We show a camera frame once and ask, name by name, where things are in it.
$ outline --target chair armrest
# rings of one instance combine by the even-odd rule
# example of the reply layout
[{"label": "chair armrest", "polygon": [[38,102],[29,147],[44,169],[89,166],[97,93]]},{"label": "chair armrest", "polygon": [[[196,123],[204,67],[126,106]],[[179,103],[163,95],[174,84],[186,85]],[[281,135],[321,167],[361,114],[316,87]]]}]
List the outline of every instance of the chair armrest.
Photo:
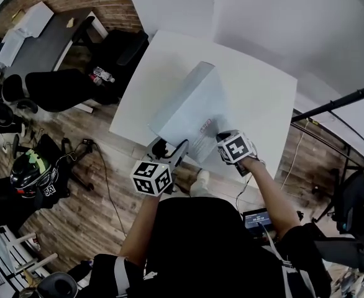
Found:
[{"label": "chair armrest", "polygon": [[354,238],[330,237],[314,241],[317,250],[325,261],[337,263],[364,272],[363,245]]},{"label": "chair armrest", "polygon": [[131,59],[138,53],[142,48],[144,43],[147,41],[148,35],[144,31],[139,31],[131,42],[131,44],[125,49],[125,51],[120,55],[117,60],[117,65],[125,66],[129,63]]}]

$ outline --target black shirt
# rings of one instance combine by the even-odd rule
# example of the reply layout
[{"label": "black shirt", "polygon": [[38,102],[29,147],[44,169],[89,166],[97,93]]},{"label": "black shirt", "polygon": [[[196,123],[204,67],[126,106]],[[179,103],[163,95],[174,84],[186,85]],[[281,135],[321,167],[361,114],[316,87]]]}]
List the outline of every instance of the black shirt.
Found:
[{"label": "black shirt", "polygon": [[[327,271],[304,227],[287,232],[278,248],[295,268],[308,272],[317,297],[330,296]],[[99,284],[103,288],[104,274],[110,273],[106,292],[121,293],[117,281],[109,280],[114,274],[117,277],[115,260],[109,255],[95,257],[90,290]],[[128,261],[124,266],[129,297],[285,296],[281,262],[253,242],[240,214],[222,199],[161,201],[146,268],[146,274],[154,272],[156,276],[143,281],[138,267]]]}]

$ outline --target helmet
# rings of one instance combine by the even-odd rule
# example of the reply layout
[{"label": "helmet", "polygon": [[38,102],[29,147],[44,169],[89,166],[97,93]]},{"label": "helmet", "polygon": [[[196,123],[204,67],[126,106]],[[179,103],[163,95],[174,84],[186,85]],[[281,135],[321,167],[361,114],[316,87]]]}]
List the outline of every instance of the helmet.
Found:
[{"label": "helmet", "polygon": [[11,170],[11,186],[24,196],[34,195],[37,183],[51,175],[51,164],[33,149],[15,160]]}]

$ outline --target sleeve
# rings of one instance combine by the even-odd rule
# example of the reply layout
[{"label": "sleeve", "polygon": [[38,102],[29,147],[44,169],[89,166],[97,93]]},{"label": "sleeve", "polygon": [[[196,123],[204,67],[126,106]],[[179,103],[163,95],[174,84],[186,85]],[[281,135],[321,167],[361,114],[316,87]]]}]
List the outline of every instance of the sleeve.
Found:
[{"label": "sleeve", "polygon": [[142,279],[143,270],[126,258],[99,254],[94,258],[89,290],[92,294],[106,293],[103,297],[116,297]]},{"label": "sleeve", "polygon": [[316,296],[327,298],[331,295],[330,276],[310,233],[302,226],[289,230],[278,244],[282,257],[296,269],[309,274]]}]

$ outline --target cable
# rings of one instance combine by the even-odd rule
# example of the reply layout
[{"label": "cable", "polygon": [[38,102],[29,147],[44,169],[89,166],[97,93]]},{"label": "cable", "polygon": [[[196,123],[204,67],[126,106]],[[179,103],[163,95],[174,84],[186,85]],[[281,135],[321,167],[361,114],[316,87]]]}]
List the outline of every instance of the cable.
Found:
[{"label": "cable", "polygon": [[[306,122],[306,125],[305,125],[305,128],[304,128],[305,130],[306,130],[307,125],[309,125],[309,121],[307,121],[307,122]],[[289,169],[289,171],[288,171],[288,174],[287,174],[286,178],[284,179],[283,185],[281,186],[281,189],[280,189],[280,190],[283,190],[284,185],[286,184],[287,179],[288,179],[288,177],[289,177],[290,173],[291,173],[291,172],[292,172],[292,170],[293,170],[294,163],[295,163],[295,159],[296,159],[296,155],[298,154],[298,148],[299,148],[299,145],[301,144],[301,141],[302,141],[302,139],[303,139],[303,137],[304,137],[304,134],[305,134],[305,133],[303,132],[303,133],[302,133],[302,135],[301,135],[301,139],[299,139],[299,141],[298,141],[298,144],[297,144],[296,149],[295,149],[295,155],[294,155],[293,163],[291,164],[291,167],[290,167],[290,169]]]},{"label": "cable", "polygon": [[76,149],[74,150],[74,153],[76,153],[76,151],[77,151],[78,147],[80,147],[82,144],[83,144],[83,142],[80,142],[80,143],[77,145]]},{"label": "cable", "polygon": [[62,160],[63,158],[66,158],[67,156],[69,156],[73,161],[76,161],[76,158],[73,158],[72,155],[74,155],[75,153],[72,151],[70,153],[67,153],[63,156],[61,156],[59,159],[57,159],[57,162],[55,163],[55,167],[52,169],[51,171],[51,181],[49,183],[46,184],[46,187],[49,187],[50,185],[52,185],[54,182],[58,181],[58,177],[59,177],[59,172],[58,172],[58,162],[60,160]]},{"label": "cable", "polygon": [[101,156],[101,159],[102,159],[102,162],[103,162],[103,167],[105,168],[105,179],[106,179],[107,193],[109,194],[109,200],[112,202],[114,210],[116,211],[117,217],[119,218],[120,226],[121,226],[122,232],[124,234],[124,237],[127,237],[127,234],[125,233],[125,230],[124,230],[124,226],[123,226],[123,224],[121,222],[119,211],[117,210],[116,206],[114,205],[114,202],[113,202],[112,197],[110,195],[110,188],[109,188],[109,181],[107,179],[107,168],[106,168],[105,160],[104,160],[104,158],[102,156],[102,152],[101,152],[101,149],[98,146],[98,144],[94,142],[94,145],[96,145],[96,148],[98,149],[99,155]]},{"label": "cable", "polygon": [[41,134],[40,136],[40,132],[43,132],[44,131],[44,128],[40,128],[39,132],[37,133],[36,136],[34,136],[34,139],[33,139],[33,147],[37,147],[37,145],[39,144],[40,140],[41,140],[41,137],[43,136],[43,134]]},{"label": "cable", "polygon": [[245,191],[245,189],[247,188],[247,186],[248,186],[248,182],[250,182],[250,180],[251,180],[251,178],[252,178],[252,174],[251,174],[251,176],[248,178],[248,180],[247,180],[247,182],[245,183],[245,186],[243,187],[243,189],[241,190],[241,192],[237,195],[237,197],[236,197],[236,209],[237,209],[237,212],[239,212],[240,213],[240,210],[239,210],[239,197],[244,193],[244,191]]}]

